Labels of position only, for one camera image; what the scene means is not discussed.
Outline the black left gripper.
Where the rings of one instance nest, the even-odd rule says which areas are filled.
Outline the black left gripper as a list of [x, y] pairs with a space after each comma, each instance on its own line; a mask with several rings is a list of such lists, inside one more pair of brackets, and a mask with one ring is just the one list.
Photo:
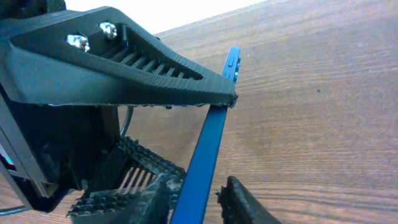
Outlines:
[[[51, 212], [71, 189], [81, 190], [96, 160], [119, 138], [114, 106], [50, 106], [10, 98], [12, 68], [61, 74], [61, 68], [13, 58], [1, 39], [1, 170], [25, 208]], [[70, 207], [72, 223], [167, 223], [184, 168], [130, 137], [121, 138]]]

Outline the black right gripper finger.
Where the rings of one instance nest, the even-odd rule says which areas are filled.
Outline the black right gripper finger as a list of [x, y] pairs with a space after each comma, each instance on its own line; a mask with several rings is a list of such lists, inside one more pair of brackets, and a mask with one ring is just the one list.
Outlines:
[[216, 193], [224, 224], [281, 224], [235, 177], [228, 176], [226, 187]]

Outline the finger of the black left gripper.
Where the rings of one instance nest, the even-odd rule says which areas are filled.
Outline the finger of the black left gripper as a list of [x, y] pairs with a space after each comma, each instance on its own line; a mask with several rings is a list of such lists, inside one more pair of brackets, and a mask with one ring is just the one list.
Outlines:
[[174, 52], [121, 11], [101, 7], [1, 21], [1, 86], [36, 105], [220, 105], [232, 80]]

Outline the blue Galaxy smartphone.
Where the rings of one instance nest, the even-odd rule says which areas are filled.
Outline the blue Galaxy smartphone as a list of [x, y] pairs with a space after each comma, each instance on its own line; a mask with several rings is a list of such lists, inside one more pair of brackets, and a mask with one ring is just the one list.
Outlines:
[[227, 106], [210, 106], [170, 224], [203, 222], [227, 111]]

